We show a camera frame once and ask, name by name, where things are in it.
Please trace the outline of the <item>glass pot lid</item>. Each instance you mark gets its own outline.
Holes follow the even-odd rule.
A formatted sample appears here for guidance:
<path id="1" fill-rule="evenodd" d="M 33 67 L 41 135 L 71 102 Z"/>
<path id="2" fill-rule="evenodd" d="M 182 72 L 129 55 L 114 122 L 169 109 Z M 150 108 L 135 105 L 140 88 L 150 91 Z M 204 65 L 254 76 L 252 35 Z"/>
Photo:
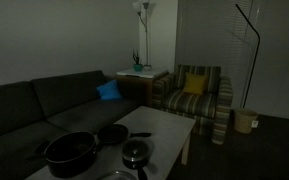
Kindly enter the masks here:
<path id="1" fill-rule="evenodd" d="M 104 175 L 101 175 L 96 180 L 137 180 L 137 179 L 135 176 L 126 171 L 115 170 L 108 172 Z"/>

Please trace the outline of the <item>large black cooking pot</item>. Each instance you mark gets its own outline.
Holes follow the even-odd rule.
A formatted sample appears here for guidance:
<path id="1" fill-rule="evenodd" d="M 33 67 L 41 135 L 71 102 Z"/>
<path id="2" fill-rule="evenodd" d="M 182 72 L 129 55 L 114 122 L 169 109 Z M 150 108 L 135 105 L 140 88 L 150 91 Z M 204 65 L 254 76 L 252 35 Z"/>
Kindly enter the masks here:
<path id="1" fill-rule="evenodd" d="M 89 169 L 96 159 L 95 136 L 89 132 L 61 136 L 47 146 L 44 157 L 53 176 L 76 176 Z"/>

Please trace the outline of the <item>wooden side table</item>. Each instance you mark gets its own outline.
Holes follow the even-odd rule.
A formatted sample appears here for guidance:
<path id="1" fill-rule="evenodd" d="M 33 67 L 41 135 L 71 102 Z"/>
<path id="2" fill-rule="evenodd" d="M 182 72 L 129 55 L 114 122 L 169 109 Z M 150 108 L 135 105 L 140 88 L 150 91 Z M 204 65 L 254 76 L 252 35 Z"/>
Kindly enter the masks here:
<path id="1" fill-rule="evenodd" d="M 151 107 L 153 83 L 168 74 L 167 69 L 161 68 L 152 68 L 151 70 L 142 70 L 140 72 L 136 72 L 134 69 L 127 69 L 118 71 L 116 78 L 121 81 L 143 85 L 146 93 L 146 105 Z"/>

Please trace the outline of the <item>teal potted plant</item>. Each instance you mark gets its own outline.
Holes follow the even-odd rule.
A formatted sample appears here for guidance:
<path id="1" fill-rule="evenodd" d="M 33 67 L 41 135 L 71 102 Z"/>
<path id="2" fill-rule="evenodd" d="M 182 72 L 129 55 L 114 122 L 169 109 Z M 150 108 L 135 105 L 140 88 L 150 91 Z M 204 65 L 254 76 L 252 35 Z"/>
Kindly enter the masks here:
<path id="1" fill-rule="evenodd" d="M 133 60 L 135 64 L 133 65 L 133 69 L 135 72 L 140 72 L 143 69 L 143 65 L 140 63 L 140 57 L 137 51 L 133 51 Z"/>

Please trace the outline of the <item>blue throw pillow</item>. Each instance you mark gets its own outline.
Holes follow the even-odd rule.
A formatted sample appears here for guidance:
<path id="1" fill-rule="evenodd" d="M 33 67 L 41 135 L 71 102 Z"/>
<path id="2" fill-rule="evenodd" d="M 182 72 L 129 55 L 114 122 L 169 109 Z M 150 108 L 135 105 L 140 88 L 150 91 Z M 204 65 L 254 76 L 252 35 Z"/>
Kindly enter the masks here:
<path id="1" fill-rule="evenodd" d="M 97 91 L 99 92 L 100 98 L 102 100 L 114 100 L 122 98 L 116 80 L 112 80 L 105 83 L 104 85 L 98 86 Z"/>

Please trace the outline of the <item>white coffee table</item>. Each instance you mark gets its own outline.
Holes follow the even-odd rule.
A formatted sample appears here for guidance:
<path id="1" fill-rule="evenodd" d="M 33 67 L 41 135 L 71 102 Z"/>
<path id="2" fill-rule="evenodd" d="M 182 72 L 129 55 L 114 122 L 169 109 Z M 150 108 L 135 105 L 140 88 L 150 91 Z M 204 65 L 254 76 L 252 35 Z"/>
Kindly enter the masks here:
<path id="1" fill-rule="evenodd" d="M 151 134 L 145 138 L 150 147 L 150 158 L 143 168 L 148 180 L 166 180 L 179 155 L 182 155 L 182 163 L 187 163 L 190 135 L 195 125 L 193 119 L 141 106 L 117 124 L 126 126 L 130 133 Z M 136 170 L 124 166 L 122 147 L 122 144 L 104 146 L 93 165 L 74 177 L 57 178 L 45 166 L 25 180 L 97 180 L 114 171 L 125 171 L 138 178 Z"/>

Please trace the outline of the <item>yellow cushion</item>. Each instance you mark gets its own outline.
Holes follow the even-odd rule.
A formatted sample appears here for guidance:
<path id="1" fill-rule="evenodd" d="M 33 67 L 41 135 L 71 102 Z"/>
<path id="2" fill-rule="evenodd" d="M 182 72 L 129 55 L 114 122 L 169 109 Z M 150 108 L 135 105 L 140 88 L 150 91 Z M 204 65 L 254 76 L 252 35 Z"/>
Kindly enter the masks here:
<path id="1" fill-rule="evenodd" d="M 186 73 L 183 91 L 185 93 L 202 95 L 206 88 L 207 80 L 208 77 L 205 75 Z"/>

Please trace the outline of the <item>black frying pan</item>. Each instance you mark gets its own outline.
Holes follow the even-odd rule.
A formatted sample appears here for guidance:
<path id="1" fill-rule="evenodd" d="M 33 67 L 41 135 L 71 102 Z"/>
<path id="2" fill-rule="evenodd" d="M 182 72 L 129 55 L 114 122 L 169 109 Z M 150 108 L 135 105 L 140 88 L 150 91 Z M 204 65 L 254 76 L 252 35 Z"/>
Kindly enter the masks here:
<path id="1" fill-rule="evenodd" d="M 151 133 L 130 133 L 128 128 L 121 124 L 111 124 L 101 128 L 97 133 L 97 138 L 102 144 L 118 144 L 127 137 L 150 137 Z"/>

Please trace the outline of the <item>small lidded saucepan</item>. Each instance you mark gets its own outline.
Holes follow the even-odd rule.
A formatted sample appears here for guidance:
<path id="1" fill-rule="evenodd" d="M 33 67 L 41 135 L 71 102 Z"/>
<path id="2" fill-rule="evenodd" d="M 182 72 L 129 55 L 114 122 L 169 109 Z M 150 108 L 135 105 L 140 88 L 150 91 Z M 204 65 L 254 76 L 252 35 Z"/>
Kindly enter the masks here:
<path id="1" fill-rule="evenodd" d="M 122 148 L 123 164 L 129 168 L 136 170 L 139 180 L 148 180 L 143 167 L 148 163 L 149 146 L 143 140 L 129 140 Z"/>

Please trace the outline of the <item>white multi-head floor lamp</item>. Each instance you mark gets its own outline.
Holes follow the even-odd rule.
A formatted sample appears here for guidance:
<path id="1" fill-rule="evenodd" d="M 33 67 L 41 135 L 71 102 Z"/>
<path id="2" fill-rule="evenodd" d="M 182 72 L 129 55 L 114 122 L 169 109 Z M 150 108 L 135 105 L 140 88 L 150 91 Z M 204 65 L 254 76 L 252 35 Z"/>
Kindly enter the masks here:
<path id="1" fill-rule="evenodd" d="M 146 53 L 146 64 L 145 65 L 151 65 L 150 64 L 150 58 L 149 58 L 149 40 L 148 40 L 148 8 L 150 5 L 150 0 L 136 0 L 132 3 L 132 7 L 136 11 L 140 22 L 142 23 L 144 27 L 145 32 L 145 53 Z"/>

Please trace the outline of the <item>beige waste basket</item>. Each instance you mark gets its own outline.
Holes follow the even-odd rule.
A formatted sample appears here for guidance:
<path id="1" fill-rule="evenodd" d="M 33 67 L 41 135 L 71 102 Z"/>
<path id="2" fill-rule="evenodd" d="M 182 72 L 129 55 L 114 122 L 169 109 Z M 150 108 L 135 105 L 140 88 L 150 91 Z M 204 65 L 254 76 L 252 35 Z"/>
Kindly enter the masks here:
<path id="1" fill-rule="evenodd" d="M 234 129 L 237 132 L 249 134 L 252 131 L 252 122 L 255 121 L 258 114 L 249 109 L 237 108 L 234 110 Z"/>

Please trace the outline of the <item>dark grey fabric sofa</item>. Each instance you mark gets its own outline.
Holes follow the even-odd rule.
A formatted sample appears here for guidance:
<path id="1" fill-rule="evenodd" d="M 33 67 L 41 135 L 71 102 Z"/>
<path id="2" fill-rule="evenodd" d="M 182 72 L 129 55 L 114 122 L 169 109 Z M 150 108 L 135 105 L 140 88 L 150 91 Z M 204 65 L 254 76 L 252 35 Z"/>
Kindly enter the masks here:
<path id="1" fill-rule="evenodd" d="M 0 85 L 0 180 L 24 180 L 47 165 L 37 149 L 64 134 L 93 134 L 141 106 L 141 85 L 117 86 L 119 99 L 103 100 L 102 71 Z"/>

